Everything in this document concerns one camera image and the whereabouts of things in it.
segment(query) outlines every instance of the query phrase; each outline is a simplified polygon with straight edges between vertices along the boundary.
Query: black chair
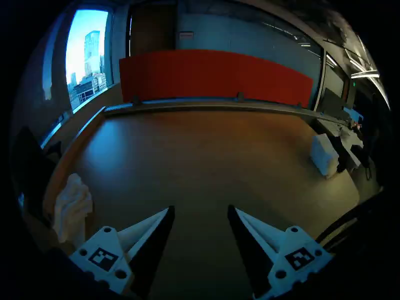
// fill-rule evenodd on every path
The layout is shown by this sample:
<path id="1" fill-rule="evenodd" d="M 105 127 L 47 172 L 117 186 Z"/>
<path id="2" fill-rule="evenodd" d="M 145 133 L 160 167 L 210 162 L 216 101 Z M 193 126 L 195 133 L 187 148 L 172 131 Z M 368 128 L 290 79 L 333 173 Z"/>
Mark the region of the black chair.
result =
<path id="1" fill-rule="evenodd" d="M 61 157 L 61 142 L 49 148 L 45 154 L 28 127 L 23 127 L 15 138 L 10 156 L 13 178 L 19 192 L 24 194 L 27 211 L 50 226 L 43 216 L 43 197 L 56 163 L 47 157 L 57 153 Z"/>

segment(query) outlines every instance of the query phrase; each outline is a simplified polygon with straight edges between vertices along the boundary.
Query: glass wall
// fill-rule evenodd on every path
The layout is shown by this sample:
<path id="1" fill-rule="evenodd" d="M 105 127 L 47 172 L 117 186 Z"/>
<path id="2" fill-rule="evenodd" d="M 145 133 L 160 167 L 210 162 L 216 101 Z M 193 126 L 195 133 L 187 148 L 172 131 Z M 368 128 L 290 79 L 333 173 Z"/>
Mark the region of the glass wall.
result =
<path id="1" fill-rule="evenodd" d="M 66 45 L 66 83 L 72 110 L 104 90 L 107 11 L 77 10 Z"/>

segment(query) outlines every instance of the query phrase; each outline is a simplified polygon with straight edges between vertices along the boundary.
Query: red panel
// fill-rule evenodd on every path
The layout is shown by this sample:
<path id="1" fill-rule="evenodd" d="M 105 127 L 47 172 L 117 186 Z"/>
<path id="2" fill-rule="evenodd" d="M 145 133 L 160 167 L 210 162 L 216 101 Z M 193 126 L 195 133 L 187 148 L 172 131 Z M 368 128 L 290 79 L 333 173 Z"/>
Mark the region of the red panel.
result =
<path id="1" fill-rule="evenodd" d="M 230 97 L 309 104 L 313 80 L 278 63 L 225 51 L 157 51 L 119 61 L 122 96 L 132 102 L 185 97 Z"/>

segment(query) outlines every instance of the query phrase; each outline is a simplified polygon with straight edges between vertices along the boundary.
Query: building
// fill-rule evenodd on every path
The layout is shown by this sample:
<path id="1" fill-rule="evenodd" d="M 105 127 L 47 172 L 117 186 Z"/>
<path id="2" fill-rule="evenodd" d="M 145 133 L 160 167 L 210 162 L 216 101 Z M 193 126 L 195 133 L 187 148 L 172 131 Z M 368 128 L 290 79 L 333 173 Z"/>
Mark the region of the building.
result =
<path id="1" fill-rule="evenodd" d="M 94 93 L 100 92 L 107 87 L 106 74 L 100 73 L 93 76 L 92 86 Z"/>
<path id="2" fill-rule="evenodd" d="M 93 81 L 92 76 L 86 76 L 72 89 L 72 93 L 70 94 L 72 109 L 75 109 L 96 93 L 93 88 Z"/>
<path id="3" fill-rule="evenodd" d="M 104 70 L 104 55 L 100 55 L 100 73 L 105 73 L 105 70 Z"/>
<path id="4" fill-rule="evenodd" d="M 71 86 L 74 87 L 77 85 L 77 73 L 71 74 Z"/>
<path id="5" fill-rule="evenodd" d="M 100 31 L 93 30 L 84 37 L 84 71 L 85 75 L 100 73 L 99 54 Z"/>

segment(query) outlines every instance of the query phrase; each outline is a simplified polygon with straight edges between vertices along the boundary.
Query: sign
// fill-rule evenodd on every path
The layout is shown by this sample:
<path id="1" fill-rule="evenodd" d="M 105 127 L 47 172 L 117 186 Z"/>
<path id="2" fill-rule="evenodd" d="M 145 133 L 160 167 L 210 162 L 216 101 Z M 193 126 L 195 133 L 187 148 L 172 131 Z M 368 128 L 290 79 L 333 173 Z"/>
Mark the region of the sign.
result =
<path id="1" fill-rule="evenodd" d="M 193 31 L 181 31 L 179 32 L 179 40 L 192 40 L 194 35 Z"/>

